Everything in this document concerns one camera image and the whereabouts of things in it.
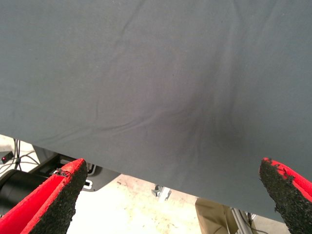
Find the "gray cloth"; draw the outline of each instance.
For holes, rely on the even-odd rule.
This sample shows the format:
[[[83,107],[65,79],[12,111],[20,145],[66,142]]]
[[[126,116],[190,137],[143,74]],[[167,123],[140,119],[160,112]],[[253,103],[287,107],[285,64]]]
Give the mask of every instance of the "gray cloth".
[[[311,1],[2,0],[0,133],[279,219],[311,177]]]

